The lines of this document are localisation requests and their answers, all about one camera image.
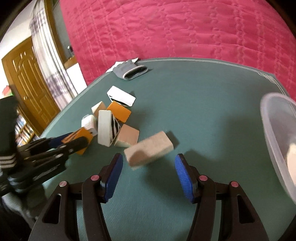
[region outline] tabletop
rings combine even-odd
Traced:
[[[273,169],[260,116],[260,100],[269,92],[288,95],[275,76],[260,70],[211,59],[161,58],[140,61],[149,71],[131,81],[111,73],[96,79],[48,126],[54,137],[81,126],[107,91],[116,86],[136,97],[127,121],[140,130],[139,141],[167,133],[174,151],[132,170],[124,161],[114,196],[103,204],[113,241],[183,241],[196,206],[184,196],[174,168],[176,154],[215,182],[240,183],[258,212],[270,241],[284,233],[296,205],[284,192]],[[62,180],[82,182],[107,165],[123,148],[105,147],[96,137],[82,156],[73,154],[67,169],[44,183],[50,196]],[[212,240],[218,239],[221,203],[217,201]],[[87,240],[78,203],[81,240]]]

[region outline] plastic container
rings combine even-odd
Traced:
[[[265,140],[276,174],[288,195],[296,203],[296,186],[288,171],[286,156],[296,143],[296,102],[279,94],[266,94],[260,103]]]

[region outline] pink fabric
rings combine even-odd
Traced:
[[[115,61],[214,58],[275,74],[296,99],[296,40],[265,0],[60,0],[87,84]]]

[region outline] toy block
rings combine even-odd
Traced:
[[[118,104],[116,101],[113,101],[107,108],[107,110],[111,110],[112,114],[115,118],[123,123],[125,123],[128,117],[131,114],[131,111],[122,105]]]
[[[93,135],[93,137],[98,134],[96,118],[94,115],[84,116],[81,120],[81,127],[84,127],[86,130],[88,130]]]
[[[111,146],[120,130],[120,125],[111,110],[100,110],[98,118],[98,143]]]
[[[86,137],[89,144],[91,143],[91,140],[93,139],[92,134],[88,130],[86,130],[84,127],[81,127],[79,130],[73,132],[72,134],[70,134],[69,136],[64,138],[62,140],[62,142],[67,143],[67,142],[70,142],[70,141],[77,139],[79,137]],[[86,150],[86,148],[83,148],[83,149],[77,151],[76,153],[79,155],[82,155],[85,152],[85,150]]]
[[[108,90],[107,95],[111,102],[116,101],[118,104],[121,104],[123,106],[132,106],[135,102],[135,97],[124,92],[123,90],[112,86],[110,90]]]
[[[124,150],[126,160],[131,167],[153,162],[168,154],[174,146],[166,134],[161,131]]]
[[[93,106],[91,108],[91,111],[93,112],[95,118],[98,118],[98,115],[99,115],[99,110],[105,110],[106,109],[106,106],[104,104],[103,101],[97,103],[95,106]]]
[[[137,129],[123,124],[117,135],[114,145],[118,147],[133,146],[138,143],[139,133],[140,132]]]

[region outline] quilted bedspread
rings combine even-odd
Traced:
[[[296,39],[265,0],[61,0],[87,84],[115,61],[214,58],[275,74],[296,99]]]

